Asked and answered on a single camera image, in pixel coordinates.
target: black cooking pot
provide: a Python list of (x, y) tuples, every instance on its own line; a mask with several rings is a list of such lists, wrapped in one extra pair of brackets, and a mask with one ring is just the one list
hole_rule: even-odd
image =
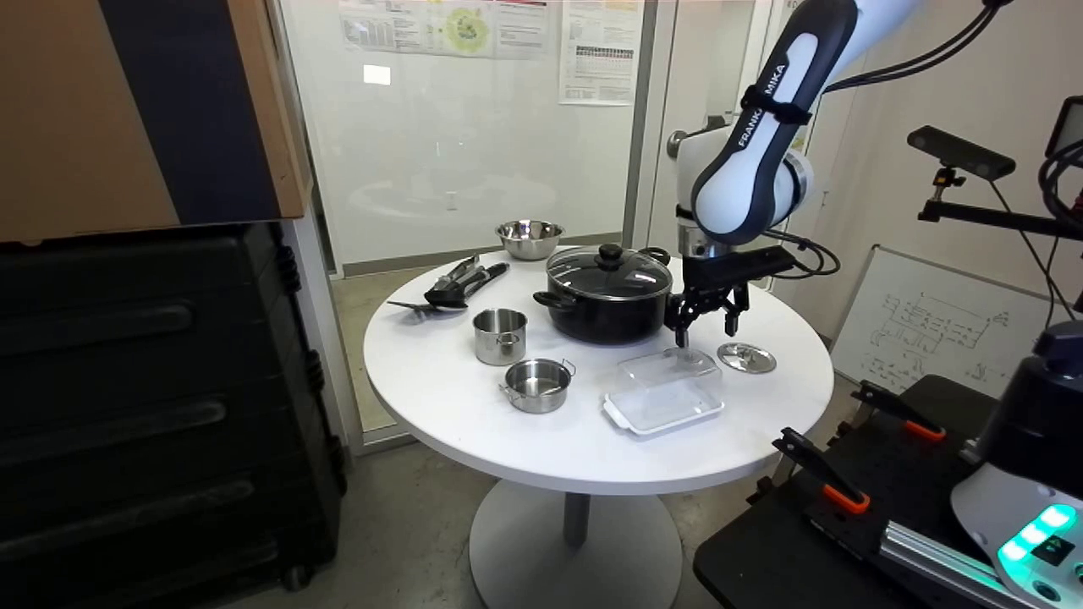
[(673, 277), (669, 255), (616, 244), (547, 259), (547, 292), (539, 292), (557, 333), (583, 341), (635, 341), (664, 324)]

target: black cabinet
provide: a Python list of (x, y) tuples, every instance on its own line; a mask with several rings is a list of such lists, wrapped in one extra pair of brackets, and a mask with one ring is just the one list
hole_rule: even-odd
[(335, 556), (275, 228), (0, 252), (0, 606), (195, 603)]

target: green light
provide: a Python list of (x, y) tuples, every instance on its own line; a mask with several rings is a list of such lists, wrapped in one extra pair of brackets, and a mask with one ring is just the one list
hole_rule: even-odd
[(1002, 556), (1005, 556), (1007, 563), (1022, 563), (1022, 558), (1024, 558), (1024, 547), (1019, 547), (1016, 541), (1007, 541), (1007, 545), (1002, 547)]
[(1049, 526), (1052, 533), (1059, 529), (1068, 529), (1076, 521), (1076, 510), (1065, 507), (1065, 503), (1049, 503), (1042, 514), (1039, 514), (1042, 526)]
[(1039, 533), (1037, 526), (1024, 526), (1024, 529), (1019, 533), (1019, 537), (1037, 547), (1037, 545), (1042, 545), (1049, 534)]

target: round white table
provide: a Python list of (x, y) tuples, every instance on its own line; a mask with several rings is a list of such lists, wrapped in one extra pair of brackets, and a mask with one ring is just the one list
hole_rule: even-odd
[[(806, 432), (831, 396), (818, 335), (777, 298), (751, 288), (741, 333), (725, 315), (690, 324), (687, 348), (751, 341), (777, 359), (769, 376), (725, 371), (725, 409), (664, 438), (620, 432), (600, 409), (594, 376), (624, 359), (673, 348), (669, 333), (634, 347), (586, 347), (557, 335), (536, 292), (546, 265), (507, 260), (507, 273), (471, 298), (471, 312), (416, 317), (380, 304), (366, 329), (366, 369), (385, 406), (438, 454), (501, 477), (471, 529), (471, 571), (491, 609), (521, 606), (669, 606), (679, 586), (679, 537), (658, 495), (683, 495), (753, 475), (780, 426)], [(390, 302), (423, 302), (445, 273), (432, 268)], [(507, 406), (501, 371), (471, 351), (475, 315), (529, 315), (529, 359), (565, 359), (576, 379), (561, 409), (531, 415)]]

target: pot lid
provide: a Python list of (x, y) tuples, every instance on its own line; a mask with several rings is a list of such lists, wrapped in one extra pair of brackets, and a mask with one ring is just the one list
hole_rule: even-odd
[(594, 302), (642, 302), (669, 294), (669, 270), (664, 252), (624, 252), (601, 244), (600, 252), (565, 252), (547, 260), (547, 281)]

